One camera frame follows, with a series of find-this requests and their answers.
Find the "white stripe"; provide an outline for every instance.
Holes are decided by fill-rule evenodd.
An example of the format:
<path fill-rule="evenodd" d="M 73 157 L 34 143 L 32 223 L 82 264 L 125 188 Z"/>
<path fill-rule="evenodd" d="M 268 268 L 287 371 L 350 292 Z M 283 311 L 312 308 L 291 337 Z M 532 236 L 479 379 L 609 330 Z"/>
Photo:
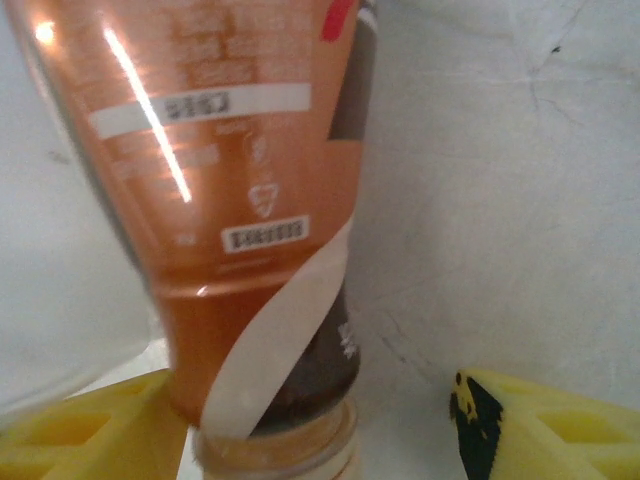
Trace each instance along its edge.
<path fill-rule="evenodd" d="M 352 220 L 313 255 L 242 332 L 211 386 L 200 427 L 208 438 L 247 438 L 335 301 Z"/>
<path fill-rule="evenodd" d="M 378 33 L 378 19 L 368 8 L 361 8 L 358 11 L 358 19 L 364 22 L 374 33 Z"/>
<path fill-rule="evenodd" d="M 229 108 L 223 112 L 199 113 L 193 117 L 173 119 L 165 107 L 167 102 L 187 97 L 226 94 Z M 275 112 L 304 112 L 311 108 L 310 83 L 279 83 L 270 85 L 238 85 L 234 87 L 192 90 L 151 99 L 151 106 L 162 125 L 203 122 L 216 118 L 242 117 Z M 102 139 L 124 133 L 151 129 L 148 116 L 139 103 L 105 108 L 90 115 L 91 122 Z"/>

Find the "crack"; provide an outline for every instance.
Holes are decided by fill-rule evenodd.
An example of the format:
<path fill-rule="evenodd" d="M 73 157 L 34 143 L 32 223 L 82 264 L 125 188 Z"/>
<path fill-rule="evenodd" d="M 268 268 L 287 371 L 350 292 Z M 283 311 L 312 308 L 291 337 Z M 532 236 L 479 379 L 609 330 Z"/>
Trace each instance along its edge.
<path fill-rule="evenodd" d="M 581 127 L 584 127 L 584 123 L 579 122 L 578 120 L 573 118 L 571 115 L 569 115 L 562 107 L 560 107 L 560 105 L 558 105 L 558 102 L 556 102 L 555 100 L 550 100 L 548 98 L 539 98 L 538 101 L 545 102 L 551 105 L 553 109 L 556 112 L 558 112 L 560 115 L 562 115 L 564 118 L 566 118 L 569 121 L 569 123 L 573 123 L 575 125 L 580 125 Z"/>
<path fill-rule="evenodd" d="M 380 337 L 380 341 L 384 344 L 385 347 L 387 347 L 387 350 L 389 350 L 391 352 L 391 354 L 397 358 L 398 360 L 400 360 L 402 363 L 404 363 L 405 365 L 408 363 L 407 357 L 405 357 L 404 355 L 402 355 L 397 349 L 396 347 L 393 346 L 393 344 L 391 343 L 391 341 L 382 335 L 379 335 Z"/>

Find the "black mark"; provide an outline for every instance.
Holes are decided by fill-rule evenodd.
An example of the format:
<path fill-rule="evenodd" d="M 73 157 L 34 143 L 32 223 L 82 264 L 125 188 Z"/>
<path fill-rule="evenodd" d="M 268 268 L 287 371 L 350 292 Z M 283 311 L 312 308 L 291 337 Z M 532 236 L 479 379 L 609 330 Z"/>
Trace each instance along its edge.
<path fill-rule="evenodd" d="M 456 419 L 456 411 L 458 410 L 458 396 L 452 393 L 449 397 L 449 418 L 451 420 Z"/>
<path fill-rule="evenodd" d="M 469 480 L 489 480 L 500 441 L 502 405 L 478 382 L 467 379 L 477 418 L 470 419 L 451 397 L 450 409 L 458 428 L 460 457 Z"/>

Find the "white label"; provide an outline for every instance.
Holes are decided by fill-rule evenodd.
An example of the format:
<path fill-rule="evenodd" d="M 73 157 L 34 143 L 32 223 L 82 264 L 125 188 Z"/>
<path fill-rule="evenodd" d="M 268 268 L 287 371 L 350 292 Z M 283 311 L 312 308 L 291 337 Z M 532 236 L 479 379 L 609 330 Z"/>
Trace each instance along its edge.
<path fill-rule="evenodd" d="M 151 98 L 149 103 L 163 126 L 264 113 L 306 112 L 311 108 L 311 84 L 209 88 Z M 102 139 L 149 130 L 153 124 L 140 103 L 105 108 L 92 113 L 90 118 Z"/>
<path fill-rule="evenodd" d="M 309 216 L 304 215 L 226 228 L 222 231 L 222 244 L 226 253 L 239 253 L 293 243 L 309 237 L 309 223 Z"/>

